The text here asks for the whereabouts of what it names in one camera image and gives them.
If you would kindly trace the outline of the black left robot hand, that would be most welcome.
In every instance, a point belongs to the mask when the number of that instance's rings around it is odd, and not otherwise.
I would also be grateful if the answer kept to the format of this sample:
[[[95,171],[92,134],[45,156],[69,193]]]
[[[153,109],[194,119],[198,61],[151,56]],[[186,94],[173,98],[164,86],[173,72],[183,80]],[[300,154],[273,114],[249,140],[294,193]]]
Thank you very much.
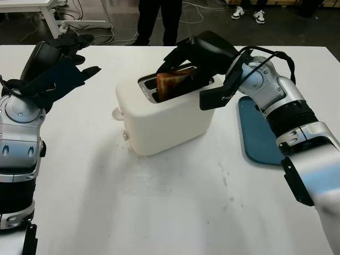
[[[79,70],[85,57],[78,51],[87,48],[93,35],[60,35],[39,42],[31,53],[20,77],[20,94],[29,97],[63,97],[101,71],[98,66]]]

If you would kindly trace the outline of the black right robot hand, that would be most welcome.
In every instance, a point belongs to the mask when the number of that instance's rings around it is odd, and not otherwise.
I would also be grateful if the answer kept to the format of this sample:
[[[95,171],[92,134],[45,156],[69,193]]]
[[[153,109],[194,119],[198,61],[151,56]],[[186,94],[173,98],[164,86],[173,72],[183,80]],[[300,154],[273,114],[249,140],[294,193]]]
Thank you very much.
[[[191,80],[195,84],[207,84],[216,74],[226,74],[238,55],[236,48],[212,31],[204,31],[179,41],[164,58],[157,74],[174,72],[189,61],[196,67]]]

